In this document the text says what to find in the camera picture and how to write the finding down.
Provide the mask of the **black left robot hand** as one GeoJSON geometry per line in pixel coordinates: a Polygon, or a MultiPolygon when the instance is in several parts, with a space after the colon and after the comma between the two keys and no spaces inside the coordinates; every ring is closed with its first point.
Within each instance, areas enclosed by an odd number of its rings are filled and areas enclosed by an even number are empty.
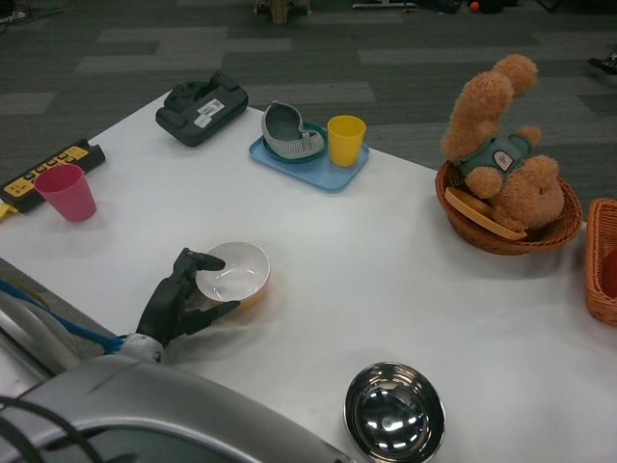
{"type": "Polygon", "coordinates": [[[137,325],[136,333],[158,341],[163,347],[182,335],[193,335],[240,307],[230,301],[206,311],[186,311],[186,301],[197,288],[199,271],[221,271],[226,263],[208,254],[184,248],[173,264],[172,274],[163,279],[151,295],[137,325]]]}

